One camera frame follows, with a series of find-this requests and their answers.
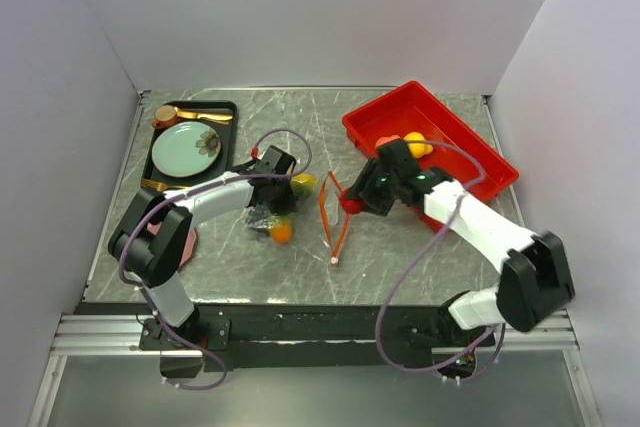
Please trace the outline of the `yellow green fake mango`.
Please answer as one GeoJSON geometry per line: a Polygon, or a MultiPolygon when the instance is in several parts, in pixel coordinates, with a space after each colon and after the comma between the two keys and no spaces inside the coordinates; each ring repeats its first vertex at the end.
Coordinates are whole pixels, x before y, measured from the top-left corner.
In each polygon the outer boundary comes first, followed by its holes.
{"type": "Polygon", "coordinates": [[[316,184],[317,178],[306,173],[296,175],[290,180],[292,192],[300,201],[304,201],[313,194],[316,184]]]}

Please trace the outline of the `dark fake grapes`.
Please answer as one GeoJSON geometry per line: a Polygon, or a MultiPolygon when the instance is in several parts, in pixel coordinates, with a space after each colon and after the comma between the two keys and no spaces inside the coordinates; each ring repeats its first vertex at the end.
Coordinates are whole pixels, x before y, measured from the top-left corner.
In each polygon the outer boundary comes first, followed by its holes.
{"type": "Polygon", "coordinates": [[[268,236],[272,224],[272,214],[266,206],[258,205],[249,210],[245,223],[249,230],[268,236]]]}

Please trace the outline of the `red fake strawberry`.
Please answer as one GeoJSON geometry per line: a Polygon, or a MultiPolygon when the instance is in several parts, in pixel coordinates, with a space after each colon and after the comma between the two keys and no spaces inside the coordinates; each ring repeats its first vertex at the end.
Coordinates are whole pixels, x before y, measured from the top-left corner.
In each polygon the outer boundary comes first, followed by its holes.
{"type": "Polygon", "coordinates": [[[357,215],[364,210],[364,203],[361,199],[341,197],[339,202],[342,209],[349,215],[357,215]]]}

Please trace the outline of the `fake peach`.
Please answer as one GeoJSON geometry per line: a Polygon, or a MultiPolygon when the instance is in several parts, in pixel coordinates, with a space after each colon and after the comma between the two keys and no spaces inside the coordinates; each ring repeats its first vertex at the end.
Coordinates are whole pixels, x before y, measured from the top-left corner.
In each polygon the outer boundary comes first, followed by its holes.
{"type": "Polygon", "coordinates": [[[380,137],[376,142],[375,142],[375,148],[379,148],[380,146],[392,142],[394,140],[398,140],[400,139],[400,136],[398,135],[391,135],[391,136],[385,136],[385,137],[380,137]]]}

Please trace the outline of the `fake orange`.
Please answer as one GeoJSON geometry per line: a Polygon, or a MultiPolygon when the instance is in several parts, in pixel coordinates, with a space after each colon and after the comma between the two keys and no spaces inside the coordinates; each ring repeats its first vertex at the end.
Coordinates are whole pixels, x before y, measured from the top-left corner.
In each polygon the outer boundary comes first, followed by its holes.
{"type": "Polygon", "coordinates": [[[433,153],[434,147],[426,141],[420,132],[410,132],[404,136],[404,141],[414,159],[421,159],[433,153]]]}

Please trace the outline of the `clear zip top bag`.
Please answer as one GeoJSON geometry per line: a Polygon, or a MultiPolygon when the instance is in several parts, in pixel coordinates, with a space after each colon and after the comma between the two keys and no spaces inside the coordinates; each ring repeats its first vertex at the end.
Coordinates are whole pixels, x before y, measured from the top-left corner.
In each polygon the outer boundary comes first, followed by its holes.
{"type": "Polygon", "coordinates": [[[297,199],[296,210],[288,214],[293,221],[293,238],[289,243],[300,234],[318,234],[327,250],[329,265],[336,267],[340,262],[352,215],[340,206],[339,199],[343,197],[345,189],[335,173],[328,171],[322,180],[316,178],[313,194],[304,201],[297,199]]]}

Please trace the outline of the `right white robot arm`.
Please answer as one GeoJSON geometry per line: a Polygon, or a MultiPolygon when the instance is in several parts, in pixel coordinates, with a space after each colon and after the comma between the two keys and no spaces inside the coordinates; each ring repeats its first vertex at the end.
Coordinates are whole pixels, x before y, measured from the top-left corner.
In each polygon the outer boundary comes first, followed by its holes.
{"type": "Polygon", "coordinates": [[[448,314],[437,322],[445,343],[460,345],[474,328],[499,323],[527,333],[575,298],[558,236],[536,234],[508,220],[441,168],[385,167],[380,160],[371,159],[342,195],[341,204],[349,213],[384,217],[397,200],[447,226],[499,274],[495,287],[448,301],[448,314]]]}

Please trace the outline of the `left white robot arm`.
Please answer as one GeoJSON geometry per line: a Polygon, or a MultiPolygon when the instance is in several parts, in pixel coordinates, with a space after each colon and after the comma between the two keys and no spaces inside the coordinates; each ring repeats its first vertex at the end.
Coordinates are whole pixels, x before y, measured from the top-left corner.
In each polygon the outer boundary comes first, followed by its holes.
{"type": "Polygon", "coordinates": [[[108,252],[120,280],[141,290],[164,320],[163,337],[184,349],[198,337],[197,308],[179,279],[189,233],[222,214],[263,206],[276,215],[293,210],[290,183],[295,158],[270,146],[262,157],[192,187],[166,192],[140,189],[115,228],[108,252]]]}

